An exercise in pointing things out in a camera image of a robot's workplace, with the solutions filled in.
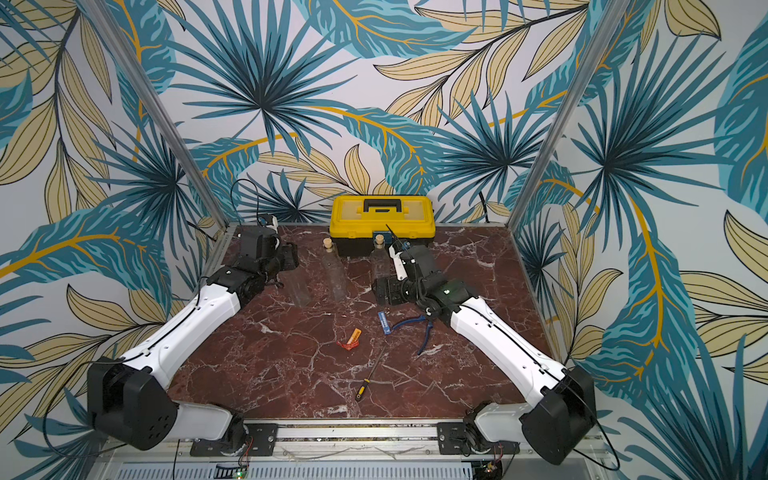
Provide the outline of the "glass bottle blue label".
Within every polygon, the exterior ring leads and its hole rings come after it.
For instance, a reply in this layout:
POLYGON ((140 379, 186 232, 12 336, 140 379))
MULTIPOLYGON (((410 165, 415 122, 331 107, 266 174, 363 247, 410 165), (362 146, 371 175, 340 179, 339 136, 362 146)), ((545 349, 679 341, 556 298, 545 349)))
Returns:
POLYGON ((295 306, 306 307, 311 303, 308 280, 298 255, 292 255, 286 260, 280 279, 295 306))

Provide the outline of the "glass bottle red label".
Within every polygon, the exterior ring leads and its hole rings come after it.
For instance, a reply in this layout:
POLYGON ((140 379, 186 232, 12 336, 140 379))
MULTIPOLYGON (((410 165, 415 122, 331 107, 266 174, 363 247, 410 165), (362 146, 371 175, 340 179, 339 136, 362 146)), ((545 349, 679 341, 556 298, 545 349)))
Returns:
POLYGON ((373 281, 390 275, 391 258, 385 237, 382 234, 375 235, 374 249, 371 252, 369 260, 371 265, 371 279, 373 281))

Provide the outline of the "glass bottle orange label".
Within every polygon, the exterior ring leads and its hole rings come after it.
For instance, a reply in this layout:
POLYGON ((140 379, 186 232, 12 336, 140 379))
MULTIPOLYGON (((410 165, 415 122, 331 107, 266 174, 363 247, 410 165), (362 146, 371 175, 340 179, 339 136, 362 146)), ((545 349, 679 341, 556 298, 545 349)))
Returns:
POLYGON ((336 245, 330 237, 322 241, 324 252, 321 261, 326 270, 326 276, 330 284, 331 294, 335 301, 343 302, 347 299, 346 273, 338 256, 336 245))

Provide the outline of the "blue label sticker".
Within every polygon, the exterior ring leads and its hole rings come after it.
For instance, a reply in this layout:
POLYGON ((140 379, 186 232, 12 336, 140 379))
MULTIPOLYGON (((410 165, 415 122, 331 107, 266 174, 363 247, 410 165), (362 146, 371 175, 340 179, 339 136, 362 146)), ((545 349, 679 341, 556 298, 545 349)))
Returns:
POLYGON ((383 311, 380 311, 378 313, 378 318, 379 318, 379 321, 380 321, 380 324, 382 326, 382 330, 383 330, 384 334, 385 335, 390 335, 391 334, 391 327, 390 327, 390 324, 389 324, 389 322, 387 320, 386 314, 383 311))

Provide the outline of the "orange label sticker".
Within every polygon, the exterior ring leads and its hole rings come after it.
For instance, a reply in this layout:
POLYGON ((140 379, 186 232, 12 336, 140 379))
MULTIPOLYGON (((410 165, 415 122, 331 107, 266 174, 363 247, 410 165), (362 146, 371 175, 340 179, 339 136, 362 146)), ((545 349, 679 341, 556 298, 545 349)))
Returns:
POLYGON ((356 328, 350 338, 348 339, 348 344, 357 343, 359 341, 359 337, 361 335, 361 330, 356 328))

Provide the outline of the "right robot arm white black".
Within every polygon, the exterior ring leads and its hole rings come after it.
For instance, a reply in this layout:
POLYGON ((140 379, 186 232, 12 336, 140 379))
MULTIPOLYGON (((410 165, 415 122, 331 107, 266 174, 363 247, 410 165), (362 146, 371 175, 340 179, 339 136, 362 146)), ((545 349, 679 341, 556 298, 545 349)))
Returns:
POLYGON ((485 453, 507 443, 526 444, 543 460, 561 464, 597 423, 593 378, 566 368, 534 347, 460 279, 449 278, 424 245, 389 248, 393 274, 372 288, 385 305, 411 303, 427 320, 440 320, 469 340, 515 385, 521 404, 484 402, 463 420, 461 440, 485 453))

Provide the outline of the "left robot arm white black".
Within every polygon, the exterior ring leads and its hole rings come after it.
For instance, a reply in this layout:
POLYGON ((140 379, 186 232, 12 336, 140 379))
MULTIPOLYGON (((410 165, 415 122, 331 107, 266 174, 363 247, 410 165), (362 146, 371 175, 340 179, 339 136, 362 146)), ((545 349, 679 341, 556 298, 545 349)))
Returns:
POLYGON ((241 415, 212 404, 177 402, 168 388, 183 363, 222 324, 281 272, 299 265, 295 244, 282 240, 273 215, 240 232, 235 259, 207 278, 194 298, 148 339, 117 360, 101 358, 87 372, 90 426, 138 450, 165 440, 208 441, 226 455, 248 444, 241 415))

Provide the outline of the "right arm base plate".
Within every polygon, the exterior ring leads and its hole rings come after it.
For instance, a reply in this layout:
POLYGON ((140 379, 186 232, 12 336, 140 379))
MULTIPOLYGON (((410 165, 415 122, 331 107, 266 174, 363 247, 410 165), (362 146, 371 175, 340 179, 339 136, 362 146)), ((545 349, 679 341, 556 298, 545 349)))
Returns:
POLYGON ((512 455, 520 452, 519 442, 491 442, 486 440, 476 427, 462 421, 438 422, 436 429, 441 455, 512 455))

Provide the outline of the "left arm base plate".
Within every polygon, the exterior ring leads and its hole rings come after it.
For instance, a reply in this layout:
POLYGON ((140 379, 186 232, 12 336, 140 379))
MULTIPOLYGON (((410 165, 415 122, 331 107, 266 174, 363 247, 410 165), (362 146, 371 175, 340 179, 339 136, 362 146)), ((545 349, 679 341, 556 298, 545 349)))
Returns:
POLYGON ((276 423, 239 423, 221 440, 195 440, 192 457, 241 456, 270 457, 273 455, 278 433, 276 423))

